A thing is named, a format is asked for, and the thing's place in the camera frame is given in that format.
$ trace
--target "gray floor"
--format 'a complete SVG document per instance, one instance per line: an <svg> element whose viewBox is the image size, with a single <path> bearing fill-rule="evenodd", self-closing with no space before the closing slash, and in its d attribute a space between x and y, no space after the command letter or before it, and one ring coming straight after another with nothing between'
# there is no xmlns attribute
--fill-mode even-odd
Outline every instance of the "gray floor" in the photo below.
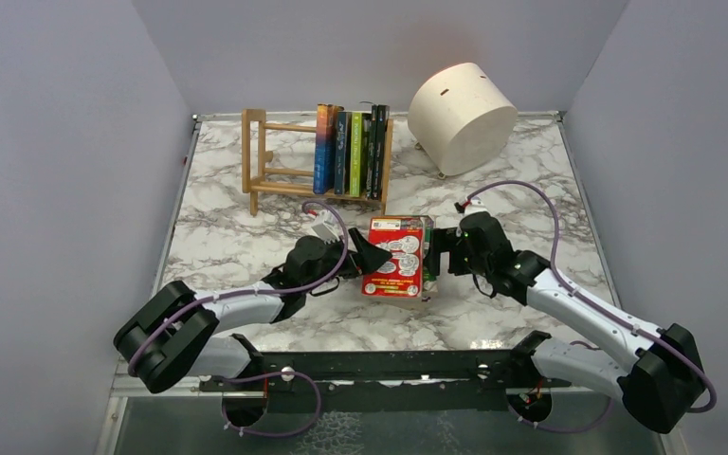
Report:
<svg viewBox="0 0 728 455"><path fill-rule="evenodd" d="M546 424L589 423L606 399L592 393L561 393ZM118 437L119 455L321 454L665 454L658 435L620 407L601 427L558 435L518 423L509 412L377 412L323 415L319 423L289 439L239 437L224 431L218 398L131 398ZM308 415L267 415L255 427L287 431Z"/></svg>

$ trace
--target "marble table top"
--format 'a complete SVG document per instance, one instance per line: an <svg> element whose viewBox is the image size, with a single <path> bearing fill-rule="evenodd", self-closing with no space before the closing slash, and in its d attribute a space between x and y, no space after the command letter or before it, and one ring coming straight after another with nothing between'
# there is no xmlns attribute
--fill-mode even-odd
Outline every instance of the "marble table top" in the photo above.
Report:
<svg viewBox="0 0 728 455"><path fill-rule="evenodd" d="M456 226L453 203L497 180L517 179L541 187L560 211L562 241L557 262L572 279L611 301L584 205L562 136L553 119L521 117L505 149L475 171L440 179L425 152L414 148L404 116L393 116L388 214L427 214L437 226ZM280 114L269 121L313 125L312 114ZM313 169L314 136L269 131L273 166ZM252 163L257 163L253 151ZM202 124L182 207L176 221L163 280L191 288L220 290L265 276L308 233L311 217L300 211L304 198L262 194L258 216L249 214L241 191L241 121ZM501 187L482 200L517 249L547 257L553 223L546 206L523 188ZM366 232L378 214L372 204L333 201L349 227ZM294 317L272 325L234 330L260 351L360 351L509 348L532 330L565 341L581 338L559 321L519 303L480 294L468 277L443 272L439 294L421 310L375 303L360 295L360 281L343 282L336 292L309 298Z"/></svg>

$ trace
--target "metal frame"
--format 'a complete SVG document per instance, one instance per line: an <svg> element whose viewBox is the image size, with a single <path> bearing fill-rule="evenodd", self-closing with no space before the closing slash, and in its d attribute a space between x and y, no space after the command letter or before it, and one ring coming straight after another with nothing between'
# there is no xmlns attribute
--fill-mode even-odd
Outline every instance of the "metal frame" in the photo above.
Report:
<svg viewBox="0 0 728 455"><path fill-rule="evenodd" d="M272 112L267 113L272 118L277 118L280 116L294 116L294 115L300 115L303 113L295 113L295 112ZM313 113L304 113L307 117L311 116ZM582 197L582 200L584 202L585 212L588 216L588 221L590 223L592 232L593 232L593 239L596 244L596 248L598 250L598 255L601 260L601 265L604 267L605 275L607 276L608 284L610 286L610 292L613 298L613 301L615 302L618 307L621 307L621 302L618 299L617 292L615 290L614 281L612 279L612 276L610 274L610 270L607 267L607 260L604 253L604 248L601 246L601 239L598 236L598 233L595 229L595 222L592 216L592 211L590 207L590 199L587 195L587 193L584 190L584 185L582 184L582 180L579 176L578 169L576 168L575 162L573 160L573 154L570 148L570 145L568 143L567 136L565 134L565 128L563 124L563 118L565 116L564 111L545 111L545 112L524 112L519 113L520 118L524 119L552 119L556 121L557 126L559 128L560 136L562 137L563 144L565 146L566 155L568 156L568 159L571 164L571 168L573 170L573 176L576 181L576 185L579 189L579 193ZM208 115L194 115L193 119L195 121L194 123L194 130L191 137L191 146L189 148L188 152L188 161L186 163L186 167L183 170L183 175L180 180L180 187L178 190L178 193L176 195L176 200L174 203L173 208L173 214L172 219L169 226L169 231L167 233L165 243L163 246L163 249L161 251L160 255L160 261L157 265L157 270L155 272L155 279L154 279L154 288L152 291L152 294L156 292L156 290L160 286L160 282L163 277L163 272L165 270L166 261L168 259L169 250L171 248L172 244L172 238L173 238L173 231L174 231L174 225L176 223L177 216L180 211L180 206L182 204L182 199L185 194L186 185L188 183L188 176L191 170L191 164L193 162L193 155L194 151L196 149L196 144L199 138L199 132L202 126L202 122L205 121L233 121L233 120L241 120L241 113L238 114L208 114ZM224 391L224 392L205 392L200 391L200 383L202 382L201 379L207 379L207 378L193 378L193 377L187 377L184 378L182 381L177 383L174 387L169 389L168 391L159 394L158 396L166 397L166 396L188 396L188 397L212 397L215 398L219 395L225 396L225 397L252 397L253 395L258 395L259 392L255 391ZM515 389L510 388L506 389L506 393L517 393L520 391L526 391L526 389ZM548 390L553 393L577 393L577 392L592 392L587 389L581 388L581 387L570 387L570 388L563 388L563 389L556 389L555 391ZM136 396L150 396L149 392L146 390L146 387L143 385L143 383L136 378L130 377L127 374L127 364L123 360L120 360L116 369L116 377L114 378L113 387L111 390L111 396L107 403L107 411L105 413L104 423L102 425L101 435L99 438L99 441L97 443L96 451L94 452L96 455L113 455L116 451L117 443L118 443L118 436L120 433L121 425L124 418L124 413L126 411L127 407L127 400L132 397ZM681 430L679 427L675 428L671 433L661 435L661 442L664 446L664 451L666 454L669 455L688 455L689 451L687 449L687 445L685 444L684 438L682 436Z"/></svg>

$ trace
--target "gray backdrop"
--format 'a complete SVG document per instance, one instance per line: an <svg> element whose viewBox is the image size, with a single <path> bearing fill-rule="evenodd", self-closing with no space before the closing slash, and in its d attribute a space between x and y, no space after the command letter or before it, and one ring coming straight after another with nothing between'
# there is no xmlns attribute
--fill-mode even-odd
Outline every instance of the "gray backdrop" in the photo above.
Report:
<svg viewBox="0 0 728 455"><path fill-rule="evenodd" d="M691 453L728 453L728 2L631 0L566 126L622 303L692 330L719 388Z"/></svg>
<svg viewBox="0 0 728 455"><path fill-rule="evenodd" d="M93 452L190 129L128 0L0 1L1 454Z"/></svg>
<svg viewBox="0 0 728 455"><path fill-rule="evenodd" d="M627 0L134 0L200 114L362 100L408 110L473 61L521 110L567 109Z"/></svg>

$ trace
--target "black book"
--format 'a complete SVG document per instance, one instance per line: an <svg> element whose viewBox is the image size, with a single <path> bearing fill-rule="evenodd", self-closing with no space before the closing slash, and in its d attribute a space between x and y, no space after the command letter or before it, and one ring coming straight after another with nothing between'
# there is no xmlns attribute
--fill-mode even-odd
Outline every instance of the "black book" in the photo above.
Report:
<svg viewBox="0 0 728 455"><path fill-rule="evenodd" d="M390 163L384 163L388 125L389 106L380 104L378 105L378 129L375 132L377 137L375 138L375 163L373 164L373 199L381 198L384 166L390 165Z"/></svg>
<svg viewBox="0 0 728 455"><path fill-rule="evenodd" d="M375 138L378 132L378 105L373 104L370 118L369 143L367 144L367 181L364 186L367 199L373 198L373 166L375 164Z"/></svg>
<svg viewBox="0 0 728 455"><path fill-rule="evenodd" d="M337 155L334 194L344 194L350 188L350 175L347 172L350 162L350 112L341 111L337 116Z"/></svg>

